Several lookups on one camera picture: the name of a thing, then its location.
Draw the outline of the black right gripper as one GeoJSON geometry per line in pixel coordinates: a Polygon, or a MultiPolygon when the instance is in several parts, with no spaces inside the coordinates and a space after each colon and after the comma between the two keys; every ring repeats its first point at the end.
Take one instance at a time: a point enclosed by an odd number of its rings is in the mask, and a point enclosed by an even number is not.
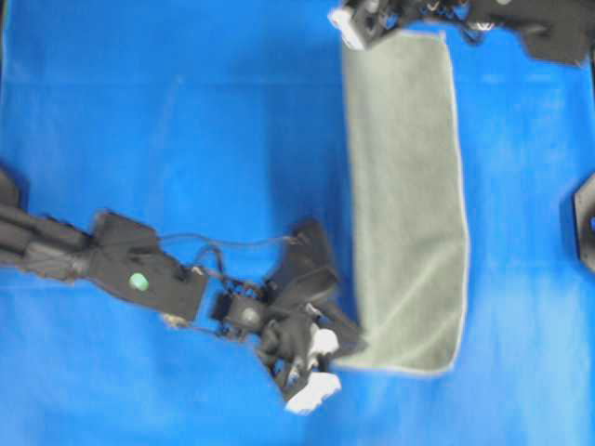
{"type": "Polygon", "coordinates": [[[327,14],[348,49],[367,49],[397,31],[408,1],[342,1],[327,14]]]}

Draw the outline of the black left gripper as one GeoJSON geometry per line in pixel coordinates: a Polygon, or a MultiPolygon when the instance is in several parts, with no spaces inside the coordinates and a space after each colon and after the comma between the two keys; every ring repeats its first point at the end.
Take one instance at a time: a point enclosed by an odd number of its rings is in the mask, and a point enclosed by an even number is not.
{"type": "Polygon", "coordinates": [[[323,366],[368,347],[361,327],[332,297],[339,285],[323,225],[314,218],[290,233],[279,265],[265,280],[267,321],[258,355],[269,367],[290,413],[312,413],[341,390],[323,366]]]}

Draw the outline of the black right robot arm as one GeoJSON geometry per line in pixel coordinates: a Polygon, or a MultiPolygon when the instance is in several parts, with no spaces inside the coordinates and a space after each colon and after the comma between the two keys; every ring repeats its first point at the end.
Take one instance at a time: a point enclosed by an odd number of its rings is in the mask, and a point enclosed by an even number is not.
{"type": "Polygon", "coordinates": [[[442,22],[471,45],[505,29],[532,59],[579,66],[594,55],[592,1],[343,1],[327,18],[354,50],[366,50],[418,22],[442,22]]]}

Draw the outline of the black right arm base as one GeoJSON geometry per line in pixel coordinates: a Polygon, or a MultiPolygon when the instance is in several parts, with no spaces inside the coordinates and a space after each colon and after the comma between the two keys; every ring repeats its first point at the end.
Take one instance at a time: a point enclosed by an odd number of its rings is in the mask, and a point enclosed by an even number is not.
{"type": "Polygon", "coordinates": [[[594,174],[573,195],[575,240],[582,264],[594,273],[594,174]]]}

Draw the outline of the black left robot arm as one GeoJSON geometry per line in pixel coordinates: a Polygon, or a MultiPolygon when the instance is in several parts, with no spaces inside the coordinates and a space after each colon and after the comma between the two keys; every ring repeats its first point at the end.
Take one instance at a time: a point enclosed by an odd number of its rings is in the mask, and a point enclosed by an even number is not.
{"type": "Polygon", "coordinates": [[[363,329],[337,304],[339,276],[323,225],[306,219],[282,238],[283,255],[263,282],[184,264],[164,250],[154,228],[104,211],[83,231],[23,207],[20,188],[1,176],[1,263],[47,280],[93,283],[107,294],[191,330],[211,281],[221,289],[211,310],[214,335],[254,348],[287,411],[307,414],[341,388],[330,364],[363,351],[363,329]]]}

